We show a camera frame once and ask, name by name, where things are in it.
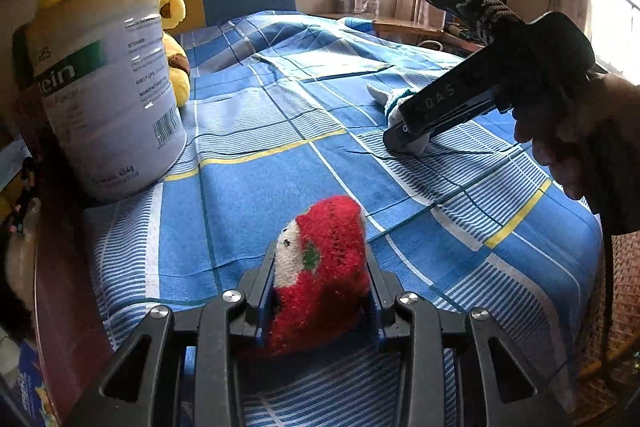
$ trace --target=brown plush ear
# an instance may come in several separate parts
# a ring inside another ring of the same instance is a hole
[[[169,67],[177,68],[178,70],[184,71],[187,75],[191,74],[191,67],[189,65],[189,61],[187,57],[184,55],[180,55],[179,53],[175,55],[171,55],[171,57],[167,57],[169,61]]]
[[[171,18],[171,3],[169,1],[167,1],[166,3],[164,3],[160,9],[160,16],[163,19],[170,19]]]

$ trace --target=protein powder can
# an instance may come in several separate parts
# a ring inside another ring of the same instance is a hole
[[[84,191],[116,201],[156,181],[187,137],[159,0],[62,0],[26,35],[45,112]]]

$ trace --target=striped bedsheet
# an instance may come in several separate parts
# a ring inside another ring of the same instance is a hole
[[[510,114],[457,126],[419,158],[393,158],[382,143],[385,118],[366,84],[423,87],[459,58],[381,40],[363,20],[290,12],[204,28],[181,43],[192,68],[184,153],[157,184],[84,214],[113,347],[158,303],[179,311],[235,287],[296,214],[348,194],[383,269],[438,307],[488,308],[572,406],[596,219],[513,142]],[[378,354],[356,328],[314,353],[243,363],[241,376],[247,425],[386,426],[398,358]]]

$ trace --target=wooden desk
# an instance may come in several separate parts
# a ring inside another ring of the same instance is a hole
[[[333,20],[342,19],[343,17],[361,17],[363,19],[370,18],[367,14],[317,13],[313,15]],[[395,19],[393,17],[376,17],[375,19],[372,19],[372,22],[373,29],[375,29],[378,35],[381,33],[395,33],[399,35],[423,36],[424,39],[445,42],[469,52],[476,52],[483,48],[483,46],[465,41],[464,39],[455,37],[443,30],[431,28],[429,26],[421,26],[412,21],[403,21],[402,19]]]

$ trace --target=red stuffed toy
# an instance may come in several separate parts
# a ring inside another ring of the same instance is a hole
[[[347,196],[319,201],[287,225],[276,247],[270,354],[327,344],[354,325],[369,292],[364,245],[361,208]]]

